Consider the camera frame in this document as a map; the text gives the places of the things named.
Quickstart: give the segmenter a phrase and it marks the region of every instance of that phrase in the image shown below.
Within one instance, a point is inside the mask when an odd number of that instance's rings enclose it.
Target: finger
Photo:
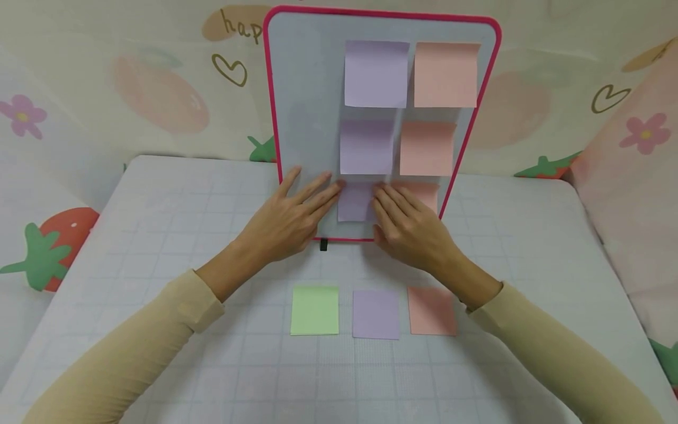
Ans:
[[[327,180],[330,179],[330,176],[332,176],[332,173],[330,171],[325,171],[322,174],[318,175],[313,181],[311,181],[303,189],[301,189],[299,193],[292,196],[294,203],[299,205],[304,203],[304,201],[306,201],[310,196],[312,196],[313,193],[315,193],[315,191],[319,189],[321,185],[325,184]]]
[[[374,197],[376,197],[376,199],[379,201],[394,224],[396,224],[398,227],[401,227],[405,223],[407,216],[402,210],[400,210],[400,207],[393,201],[393,199],[391,199],[391,197],[386,191],[384,191],[383,188],[377,187],[374,192]]]
[[[311,219],[313,219],[313,222],[316,224],[320,222],[320,220],[325,216],[330,208],[334,206],[334,204],[339,200],[339,193],[335,194],[330,198],[330,200],[326,201],[324,204],[320,205],[319,208],[317,208],[313,213],[311,214]]]
[[[283,182],[280,183],[280,187],[275,191],[275,193],[282,197],[287,197],[296,177],[301,173],[300,166],[293,166],[291,170],[287,171],[287,175],[283,178]]]
[[[416,211],[416,209],[410,204],[410,201],[404,198],[404,196],[398,193],[398,191],[396,191],[396,189],[394,189],[392,186],[384,184],[382,185],[382,189],[386,191],[386,194],[388,194],[388,196],[393,199],[395,204],[398,205],[400,210],[402,210],[405,215],[412,216],[412,214]]]
[[[417,209],[419,212],[423,212],[426,209],[430,209],[428,206],[424,205],[421,200],[419,200],[419,197],[416,197],[414,193],[412,193],[409,189],[406,189],[405,187],[394,187],[394,189],[400,193],[409,203],[412,205],[413,208]]]
[[[393,221],[391,221],[390,216],[388,216],[386,210],[384,210],[384,207],[376,198],[372,200],[372,208],[374,209],[374,214],[377,217],[379,227],[382,228],[384,234],[386,235],[386,239],[396,235],[398,233],[398,228],[396,228]]]
[[[335,195],[339,194],[341,190],[344,188],[344,186],[346,186],[346,183],[344,181],[342,180],[335,181],[328,188],[322,190],[320,193],[313,196],[304,205],[308,208],[310,212],[314,212],[316,209],[326,204]]]
[[[374,232],[374,243],[379,246],[379,249],[383,250],[387,254],[391,254],[391,245],[388,244],[384,230],[381,229],[377,224],[372,225],[372,231]]]

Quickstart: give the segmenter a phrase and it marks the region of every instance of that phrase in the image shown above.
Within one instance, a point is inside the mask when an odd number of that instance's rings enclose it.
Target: green sticky note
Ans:
[[[294,287],[290,334],[339,334],[339,287]]]

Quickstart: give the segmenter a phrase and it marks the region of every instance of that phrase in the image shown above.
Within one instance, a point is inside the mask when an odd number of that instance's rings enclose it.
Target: whiteboard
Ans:
[[[408,97],[404,109],[364,109],[344,105],[344,52],[347,41],[406,41]],[[294,165],[303,168],[296,188],[323,171],[347,182],[410,180],[439,185],[443,216],[478,108],[414,108],[412,69],[416,43],[477,43],[478,107],[499,49],[501,31],[491,18],[329,9],[281,5],[264,21],[264,45],[279,179]],[[340,175],[339,132],[345,119],[392,119],[395,145],[391,175]],[[406,121],[456,123],[451,176],[400,176],[400,127]],[[317,238],[372,241],[372,223],[338,222],[333,207],[320,222]]]

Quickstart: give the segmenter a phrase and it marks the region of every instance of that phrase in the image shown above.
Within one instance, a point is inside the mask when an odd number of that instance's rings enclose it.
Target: flower drawing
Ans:
[[[35,125],[47,119],[47,112],[34,107],[30,98],[23,94],[12,97],[12,103],[0,102],[0,113],[12,120],[12,131],[23,137],[26,131],[38,140],[42,140],[42,132]]]
[[[626,121],[626,128],[631,135],[622,140],[619,147],[631,147],[635,144],[638,152],[649,155],[655,146],[666,143],[671,136],[668,128],[662,128],[664,122],[666,122],[664,113],[655,113],[646,122],[636,117],[629,118]]]

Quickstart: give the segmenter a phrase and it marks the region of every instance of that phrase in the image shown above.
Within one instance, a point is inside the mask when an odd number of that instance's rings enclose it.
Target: knuckle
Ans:
[[[403,235],[400,233],[393,233],[389,238],[388,242],[392,244],[400,244],[403,241]]]

